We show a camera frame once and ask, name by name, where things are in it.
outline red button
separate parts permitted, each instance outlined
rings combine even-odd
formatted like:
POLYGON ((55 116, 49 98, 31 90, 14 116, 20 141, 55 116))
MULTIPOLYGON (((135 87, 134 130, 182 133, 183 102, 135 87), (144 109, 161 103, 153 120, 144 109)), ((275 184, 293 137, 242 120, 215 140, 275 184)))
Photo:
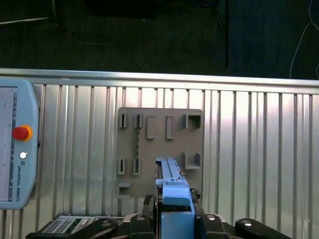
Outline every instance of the red button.
POLYGON ((25 140, 29 136, 29 131, 25 127, 16 127, 12 131, 12 136, 16 140, 25 140))

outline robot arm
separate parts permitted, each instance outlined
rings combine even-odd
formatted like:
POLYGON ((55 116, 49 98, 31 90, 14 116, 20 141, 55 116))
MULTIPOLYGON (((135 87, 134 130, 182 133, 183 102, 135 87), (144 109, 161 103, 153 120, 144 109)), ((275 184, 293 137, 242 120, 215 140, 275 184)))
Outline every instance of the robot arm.
POLYGON ((145 196, 141 214, 127 215, 120 224, 101 218, 64 237, 44 233, 27 239, 290 239, 254 219, 232 226, 221 215, 207 214, 174 159, 158 158, 156 167, 156 193, 145 196))

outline gray plastic bracket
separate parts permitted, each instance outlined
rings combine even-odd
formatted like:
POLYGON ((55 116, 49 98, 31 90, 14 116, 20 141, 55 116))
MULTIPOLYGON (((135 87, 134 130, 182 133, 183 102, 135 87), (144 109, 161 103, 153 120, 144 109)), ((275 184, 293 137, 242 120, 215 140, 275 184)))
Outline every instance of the gray plastic bracket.
POLYGON ((119 127, 120 128, 127 128, 128 127, 128 113, 123 113, 119 117, 119 127))
POLYGON ((142 128, 143 125, 143 114, 135 115, 135 128, 142 128))
POLYGON ((132 194, 131 191, 131 181, 122 181, 119 182, 117 187, 117 194, 119 198, 129 198, 132 194))
POLYGON ((133 164, 133 175, 139 176, 141 174, 141 161, 136 158, 134 159, 134 164, 133 164))
POLYGON ((166 139, 174 139, 174 117, 166 116, 166 139))
POLYGON ((201 115, 183 114, 184 128, 201 128, 201 115))
POLYGON ((155 139, 156 119, 154 115, 148 116, 147 139, 155 139))
POLYGON ((118 161, 118 175, 125 175, 126 173, 126 158, 121 158, 118 161))
POLYGON ((201 154, 196 153, 194 157, 187 156, 182 153, 182 160, 184 162, 185 169, 200 169, 201 166, 201 154))

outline gray slot holder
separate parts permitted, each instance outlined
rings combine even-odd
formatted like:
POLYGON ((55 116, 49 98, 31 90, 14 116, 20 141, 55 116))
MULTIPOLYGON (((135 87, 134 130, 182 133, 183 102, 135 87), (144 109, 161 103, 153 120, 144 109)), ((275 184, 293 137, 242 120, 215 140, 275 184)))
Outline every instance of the gray slot holder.
POLYGON ((166 116, 166 139, 174 139, 174 117, 166 116))
POLYGON ((129 198, 132 194, 131 181, 122 181, 118 183, 117 195, 119 198, 129 198))
POLYGON ((128 127, 118 128, 117 133, 119 198, 136 200, 155 193, 158 157, 175 159, 190 187, 202 190, 204 128, 201 110, 120 108, 118 115, 127 116, 128 122, 128 127), (119 170, 121 159, 124 159, 122 171, 119 170))
POLYGON ((119 115, 119 127, 120 128, 127 128, 128 127, 128 114, 127 113, 124 113, 124 114, 121 114, 119 115))
POLYGON ((125 175, 126 172, 126 158, 121 158, 118 161, 118 175, 125 175))
POLYGON ((184 162, 185 169, 200 169, 201 167, 201 154, 196 153, 195 155, 186 155, 185 153, 181 154, 182 160, 184 162))
POLYGON ((155 139, 156 118, 155 116, 148 116, 147 122, 147 138, 155 139))
POLYGON ((141 174, 141 161, 140 159, 134 159, 133 163, 133 175, 139 176, 141 174))
POLYGON ((136 114, 134 121, 135 128, 142 128, 143 125, 143 114, 136 114))
POLYGON ((201 128, 201 115, 184 114, 184 128, 201 128))

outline emergency stop button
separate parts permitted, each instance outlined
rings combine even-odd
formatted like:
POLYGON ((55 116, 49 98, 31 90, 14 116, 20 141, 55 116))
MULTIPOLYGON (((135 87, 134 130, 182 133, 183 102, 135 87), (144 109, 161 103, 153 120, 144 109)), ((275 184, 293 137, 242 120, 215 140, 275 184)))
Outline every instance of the emergency stop button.
POLYGON ((32 131, 30 127, 26 125, 16 127, 12 131, 12 137, 16 140, 29 140, 31 136, 32 131))

